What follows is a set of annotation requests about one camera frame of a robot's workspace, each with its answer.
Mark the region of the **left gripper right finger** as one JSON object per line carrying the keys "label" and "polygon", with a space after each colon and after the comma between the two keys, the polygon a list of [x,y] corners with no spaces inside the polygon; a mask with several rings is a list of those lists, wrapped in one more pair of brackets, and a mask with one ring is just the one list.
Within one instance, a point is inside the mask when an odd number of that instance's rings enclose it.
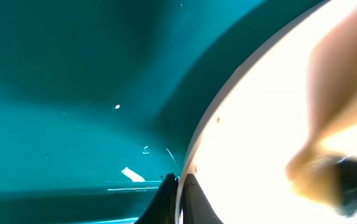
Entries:
{"label": "left gripper right finger", "polygon": [[181,208],[183,224],[223,224],[212,209],[206,195],[193,174],[186,176]]}

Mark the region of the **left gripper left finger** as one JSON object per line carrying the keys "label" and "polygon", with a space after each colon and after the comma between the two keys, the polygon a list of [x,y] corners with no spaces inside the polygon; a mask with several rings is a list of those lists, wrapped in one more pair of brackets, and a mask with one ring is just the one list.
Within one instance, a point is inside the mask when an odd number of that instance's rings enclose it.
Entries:
{"label": "left gripper left finger", "polygon": [[174,224],[178,184],[174,173],[167,174],[151,203],[135,224]]}

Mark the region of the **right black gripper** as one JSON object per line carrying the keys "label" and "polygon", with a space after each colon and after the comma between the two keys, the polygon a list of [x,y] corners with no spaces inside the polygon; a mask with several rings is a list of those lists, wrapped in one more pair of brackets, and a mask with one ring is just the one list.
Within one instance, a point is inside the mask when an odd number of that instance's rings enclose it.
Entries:
{"label": "right black gripper", "polygon": [[338,177],[339,212],[351,217],[357,212],[357,160],[344,157],[335,164]]}

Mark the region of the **white plate with stain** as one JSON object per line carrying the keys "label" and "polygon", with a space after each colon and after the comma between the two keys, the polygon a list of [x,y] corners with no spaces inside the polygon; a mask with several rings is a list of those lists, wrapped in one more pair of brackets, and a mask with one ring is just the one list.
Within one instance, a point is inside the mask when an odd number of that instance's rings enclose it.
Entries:
{"label": "white plate with stain", "polygon": [[357,160],[357,1],[302,14],[212,101],[179,184],[193,174],[223,223],[357,223],[339,212],[335,164]]}

